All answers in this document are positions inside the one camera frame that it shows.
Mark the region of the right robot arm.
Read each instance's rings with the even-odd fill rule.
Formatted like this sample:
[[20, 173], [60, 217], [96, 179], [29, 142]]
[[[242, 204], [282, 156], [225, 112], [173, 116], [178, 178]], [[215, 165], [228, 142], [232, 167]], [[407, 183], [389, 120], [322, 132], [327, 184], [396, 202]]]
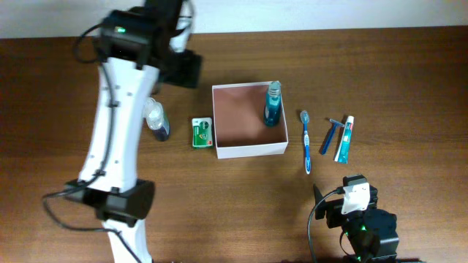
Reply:
[[312, 219], [325, 218], [330, 229], [341, 228], [340, 237], [346, 237], [353, 253], [346, 253], [346, 262], [395, 262], [399, 236], [397, 217], [377, 207], [378, 190], [363, 175], [343, 178], [343, 185], [323, 195], [313, 186], [315, 205], [308, 218], [307, 237], [312, 260]]

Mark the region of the white cardboard box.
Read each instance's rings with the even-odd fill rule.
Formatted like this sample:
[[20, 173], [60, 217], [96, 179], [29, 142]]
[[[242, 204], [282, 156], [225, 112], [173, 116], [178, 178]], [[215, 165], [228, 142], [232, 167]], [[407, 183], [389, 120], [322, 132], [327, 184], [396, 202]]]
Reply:
[[218, 159], [280, 155], [289, 138], [285, 111], [275, 126], [263, 121], [269, 82], [214, 85], [215, 148]]

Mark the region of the clear purple liquid bottle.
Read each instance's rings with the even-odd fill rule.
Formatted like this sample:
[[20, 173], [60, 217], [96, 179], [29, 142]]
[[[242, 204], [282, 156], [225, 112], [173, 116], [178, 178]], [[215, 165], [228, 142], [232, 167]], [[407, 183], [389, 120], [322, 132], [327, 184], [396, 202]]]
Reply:
[[143, 117], [153, 135], [159, 141], [166, 141], [170, 137], [170, 123], [161, 103], [148, 97], [143, 110]]

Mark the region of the blue disposable razor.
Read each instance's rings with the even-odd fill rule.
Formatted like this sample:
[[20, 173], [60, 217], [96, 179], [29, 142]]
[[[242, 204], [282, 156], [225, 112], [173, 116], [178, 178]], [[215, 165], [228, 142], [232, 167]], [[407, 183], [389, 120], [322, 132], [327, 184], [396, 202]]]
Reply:
[[324, 140], [324, 143], [322, 145], [322, 149], [320, 151], [320, 153], [322, 155], [325, 155], [327, 153], [336, 130], [338, 128], [343, 128], [344, 127], [344, 124], [342, 122], [340, 122], [340, 121], [334, 120], [332, 118], [329, 118], [328, 120], [332, 124], [332, 127], [330, 128], [330, 130], [329, 130], [329, 132], [328, 132], [328, 134], [327, 134], [327, 136], [326, 136], [326, 138]]

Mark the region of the teal mouthwash bottle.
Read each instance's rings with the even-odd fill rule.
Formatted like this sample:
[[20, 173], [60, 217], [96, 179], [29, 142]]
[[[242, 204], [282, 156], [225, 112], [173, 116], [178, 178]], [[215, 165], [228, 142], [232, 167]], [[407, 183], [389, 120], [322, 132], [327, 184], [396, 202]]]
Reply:
[[275, 126], [279, 122], [281, 105], [281, 83], [273, 81], [268, 86], [265, 99], [264, 123], [266, 126]]

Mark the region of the white teal toothpaste tube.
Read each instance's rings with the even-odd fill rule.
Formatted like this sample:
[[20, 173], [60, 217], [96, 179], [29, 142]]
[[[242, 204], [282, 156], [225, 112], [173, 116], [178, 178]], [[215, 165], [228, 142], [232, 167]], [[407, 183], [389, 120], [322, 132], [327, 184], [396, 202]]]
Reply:
[[339, 162], [341, 164], [347, 164], [349, 160], [349, 151], [352, 138], [352, 129], [354, 126], [354, 119], [355, 118], [351, 115], [347, 117], [347, 121], [344, 125], [344, 131], [341, 136], [339, 149], [334, 158], [334, 161]]

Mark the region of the green white small box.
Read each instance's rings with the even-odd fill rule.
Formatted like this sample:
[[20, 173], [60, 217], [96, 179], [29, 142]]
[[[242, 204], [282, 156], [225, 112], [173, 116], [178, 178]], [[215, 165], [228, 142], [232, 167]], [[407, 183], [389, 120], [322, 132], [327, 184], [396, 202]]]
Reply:
[[192, 119], [193, 148], [211, 148], [213, 146], [212, 123], [211, 118]]

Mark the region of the blue white toothbrush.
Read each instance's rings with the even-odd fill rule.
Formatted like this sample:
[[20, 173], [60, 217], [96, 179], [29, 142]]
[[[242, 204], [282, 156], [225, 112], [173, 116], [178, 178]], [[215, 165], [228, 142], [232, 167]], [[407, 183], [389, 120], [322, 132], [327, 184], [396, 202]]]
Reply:
[[304, 153], [305, 153], [305, 170], [306, 173], [309, 175], [312, 170], [312, 162], [310, 157], [310, 142], [309, 142], [309, 133], [308, 133], [308, 123], [310, 121], [309, 114], [306, 110], [303, 110], [300, 114], [301, 122], [303, 124], [303, 145], [304, 145]]

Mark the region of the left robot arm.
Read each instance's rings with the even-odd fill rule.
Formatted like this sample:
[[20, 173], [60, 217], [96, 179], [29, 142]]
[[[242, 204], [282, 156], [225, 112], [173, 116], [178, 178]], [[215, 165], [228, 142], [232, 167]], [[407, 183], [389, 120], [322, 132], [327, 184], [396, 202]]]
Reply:
[[157, 83], [194, 88], [201, 58], [186, 49], [195, 9], [190, 1], [146, 1], [113, 10], [99, 24], [94, 50], [99, 98], [91, 144], [65, 198], [92, 207], [116, 262], [150, 262], [145, 219], [155, 184], [137, 176], [147, 98]]

